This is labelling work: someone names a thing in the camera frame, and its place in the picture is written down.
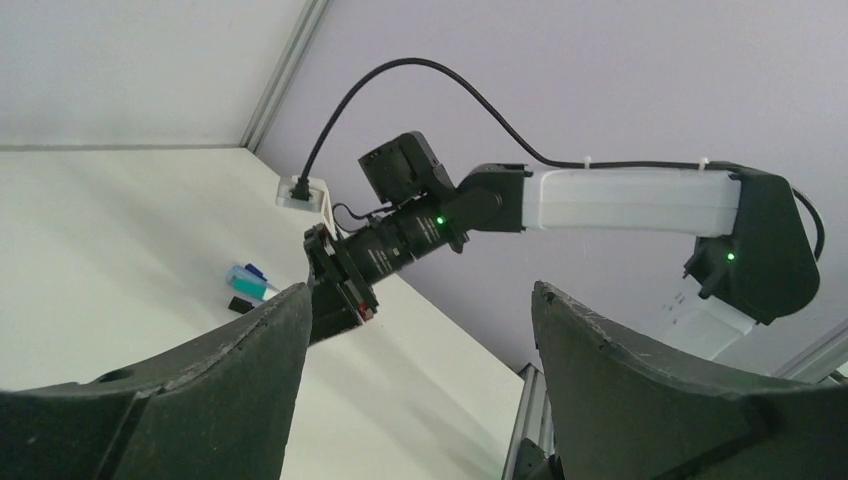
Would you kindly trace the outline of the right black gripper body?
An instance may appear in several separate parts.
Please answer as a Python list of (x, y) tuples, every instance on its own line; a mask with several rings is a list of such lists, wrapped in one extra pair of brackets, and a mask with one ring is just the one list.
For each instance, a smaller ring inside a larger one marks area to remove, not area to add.
[(373, 286), (443, 247), (460, 253), (464, 232), (438, 211), (397, 211), (358, 232), (334, 238), (326, 225), (304, 233), (312, 327), (309, 343), (346, 333), (373, 319)]

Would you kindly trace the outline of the white pen blue end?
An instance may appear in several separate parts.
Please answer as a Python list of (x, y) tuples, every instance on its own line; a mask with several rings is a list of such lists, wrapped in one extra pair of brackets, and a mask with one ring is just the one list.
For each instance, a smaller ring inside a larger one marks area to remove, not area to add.
[(263, 272), (262, 272), (261, 270), (259, 270), (256, 266), (254, 266), (253, 264), (251, 264), (251, 263), (247, 263), (247, 264), (245, 264), (245, 265), (244, 265), (244, 268), (245, 268), (248, 272), (250, 272), (252, 275), (254, 275), (254, 276), (256, 276), (257, 278), (261, 279), (262, 281), (266, 281), (266, 280), (267, 280), (267, 277), (263, 274)]

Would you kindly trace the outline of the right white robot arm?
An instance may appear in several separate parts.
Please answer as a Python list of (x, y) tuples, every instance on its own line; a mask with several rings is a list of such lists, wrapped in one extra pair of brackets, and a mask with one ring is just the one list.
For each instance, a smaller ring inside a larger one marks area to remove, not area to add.
[(683, 270), (698, 285), (664, 316), (658, 338), (713, 360), (757, 325), (812, 302), (819, 252), (800, 195), (778, 175), (736, 164), (693, 168), (585, 166), (543, 173), (489, 163), (454, 184), (412, 131), (365, 154), (360, 166), (389, 212), (337, 237), (306, 231), (312, 343), (374, 317), (373, 288), (441, 247), (461, 252), (472, 231), (592, 228), (673, 232), (695, 239)]

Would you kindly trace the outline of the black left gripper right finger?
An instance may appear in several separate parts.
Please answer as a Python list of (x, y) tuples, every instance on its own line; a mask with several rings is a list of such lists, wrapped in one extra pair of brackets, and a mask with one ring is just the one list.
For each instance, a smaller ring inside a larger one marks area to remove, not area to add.
[(565, 478), (846, 477), (845, 385), (701, 359), (544, 281), (531, 303)]

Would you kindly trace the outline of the light blue correction tape pen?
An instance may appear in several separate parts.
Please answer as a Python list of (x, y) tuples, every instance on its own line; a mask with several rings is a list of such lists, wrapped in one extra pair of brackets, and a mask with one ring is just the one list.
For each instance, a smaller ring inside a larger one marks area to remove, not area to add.
[(244, 280), (251, 283), (255, 282), (253, 274), (241, 265), (232, 266), (225, 274), (225, 281), (229, 285), (233, 285), (236, 280)]

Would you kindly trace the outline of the white pen green end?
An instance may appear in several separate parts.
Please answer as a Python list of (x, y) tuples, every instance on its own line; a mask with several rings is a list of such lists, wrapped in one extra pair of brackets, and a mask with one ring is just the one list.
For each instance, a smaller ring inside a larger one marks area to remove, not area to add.
[(257, 301), (268, 301), (280, 291), (266, 284), (254, 283), (244, 278), (234, 278), (231, 286), (238, 292)]

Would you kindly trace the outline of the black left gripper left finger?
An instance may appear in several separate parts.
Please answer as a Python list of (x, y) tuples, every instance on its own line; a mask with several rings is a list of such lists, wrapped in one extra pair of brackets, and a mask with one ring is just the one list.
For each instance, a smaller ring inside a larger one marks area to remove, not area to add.
[(1, 395), (5, 479), (277, 479), (311, 330), (295, 284), (87, 383)]

